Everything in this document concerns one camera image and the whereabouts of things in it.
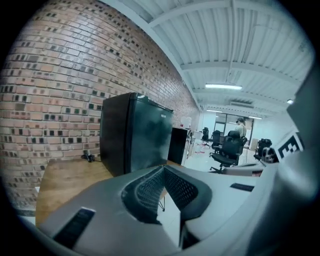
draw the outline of white floor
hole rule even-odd
[[[210,172],[210,167],[220,169],[220,163],[210,157],[210,153],[214,152],[211,147],[205,146],[202,148],[201,153],[193,152],[192,155],[185,161],[184,166],[201,172]],[[246,163],[256,163],[254,158],[254,151],[243,149],[242,155],[239,157],[238,165]]]

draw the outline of wooden table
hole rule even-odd
[[[167,161],[167,164],[179,165],[171,161]],[[50,213],[92,184],[110,178],[113,178],[112,174],[100,161],[50,161],[42,177],[37,197],[35,225],[38,227]]]

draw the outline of fridge door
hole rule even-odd
[[[132,117],[130,169],[126,171],[134,172],[166,164],[172,131],[172,111],[145,100],[131,101],[135,101],[135,108]]]
[[[100,156],[113,176],[125,174],[127,116],[130,93],[103,101],[100,120]]]

